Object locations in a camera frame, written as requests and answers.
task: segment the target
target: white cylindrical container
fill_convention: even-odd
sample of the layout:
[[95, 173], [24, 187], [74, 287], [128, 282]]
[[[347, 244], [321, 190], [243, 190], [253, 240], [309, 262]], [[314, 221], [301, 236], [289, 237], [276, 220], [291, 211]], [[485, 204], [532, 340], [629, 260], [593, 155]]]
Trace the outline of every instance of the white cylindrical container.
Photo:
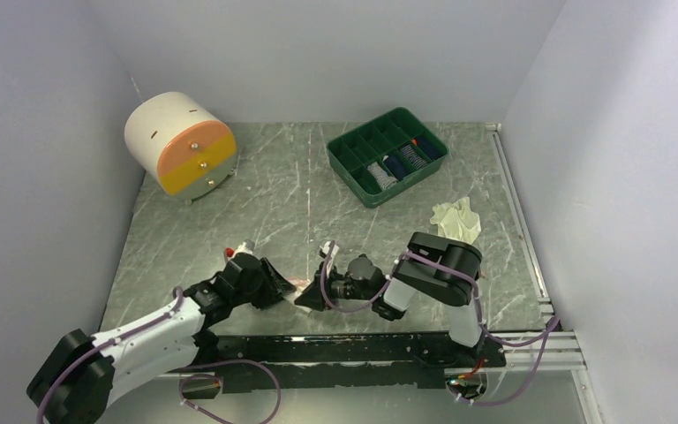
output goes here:
[[165, 193], [186, 201], [215, 188], [237, 161], [232, 131], [183, 93], [143, 102], [128, 118], [124, 137]]

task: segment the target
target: green drawer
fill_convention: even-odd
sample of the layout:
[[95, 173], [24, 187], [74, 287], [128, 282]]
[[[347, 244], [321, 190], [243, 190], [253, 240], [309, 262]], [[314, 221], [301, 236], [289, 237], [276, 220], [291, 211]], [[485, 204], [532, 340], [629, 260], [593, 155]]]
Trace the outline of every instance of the green drawer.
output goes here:
[[[412, 140], [428, 141], [440, 157], [431, 159]], [[416, 170], [404, 157], [401, 148], [411, 146], [426, 162]], [[441, 168], [448, 149], [422, 122], [405, 108], [396, 108], [374, 120], [346, 132], [328, 143], [328, 162], [350, 190], [368, 208], [375, 208]], [[408, 175], [382, 191], [367, 167], [377, 163], [389, 175], [383, 162], [386, 155], [395, 155]]]

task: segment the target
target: green tray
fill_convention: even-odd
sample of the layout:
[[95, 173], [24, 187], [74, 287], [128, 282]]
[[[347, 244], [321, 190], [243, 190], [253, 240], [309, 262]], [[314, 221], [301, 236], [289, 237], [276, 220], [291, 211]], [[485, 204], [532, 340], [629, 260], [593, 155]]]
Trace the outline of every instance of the green tray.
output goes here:
[[[411, 143], [412, 139], [424, 137], [438, 150], [441, 157], [431, 160], [422, 150]], [[401, 154], [399, 148], [410, 144], [427, 165], [415, 168]], [[448, 149], [422, 122], [405, 108], [396, 108], [374, 120], [346, 132], [328, 143], [328, 162], [336, 174], [368, 208], [375, 208], [411, 186], [436, 172]], [[382, 158], [396, 155], [409, 172], [402, 181], [382, 191], [367, 166], [378, 163], [388, 175], [392, 175]]]

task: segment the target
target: gray marble table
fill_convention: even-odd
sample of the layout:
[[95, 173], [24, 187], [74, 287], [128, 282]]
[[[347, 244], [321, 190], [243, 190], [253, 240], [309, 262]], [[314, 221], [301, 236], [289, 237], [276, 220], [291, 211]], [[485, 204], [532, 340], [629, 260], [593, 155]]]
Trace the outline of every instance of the gray marble table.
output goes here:
[[[335, 239], [336, 265], [365, 253], [384, 270], [414, 231], [435, 232], [432, 207], [471, 197], [482, 232], [485, 314], [491, 329], [541, 329], [502, 170], [483, 124], [428, 124], [450, 156], [431, 177], [376, 209], [365, 208], [328, 165], [326, 144], [352, 123], [234, 124], [237, 174], [185, 206], [147, 176], [113, 283], [102, 329], [125, 324], [170, 301], [172, 287], [187, 287], [223, 266], [222, 250], [256, 242], [286, 277], [309, 278], [320, 258], [317, 245]], [[311, 335], [448, 329], [440, 304], [418, 295], [397, 322], [369, 310], [357, 314], [298, 311], [283, 302], [267, 311], [242, 306], [214, 330], [219, 335]]]

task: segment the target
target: orange wire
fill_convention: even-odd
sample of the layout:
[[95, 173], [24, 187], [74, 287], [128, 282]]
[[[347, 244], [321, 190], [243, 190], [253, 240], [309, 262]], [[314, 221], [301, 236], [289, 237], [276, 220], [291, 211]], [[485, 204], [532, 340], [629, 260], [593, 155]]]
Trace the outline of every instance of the orange wire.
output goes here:
[[458, 378], [460, 378], [462, 380], [466, 380], [467, 378], [472, 378], [477, 373], [477, 371], [479, 371], [479, 369], [482, 368], [483, 365], [485, 365], [485, 358], [480, 358], [479, 362], [477, 362], [477, 365], [474, 366], [474, 368], [470, 372], [468, 372], [466, 374], [461, 374], [461, 375], [458, 376]]

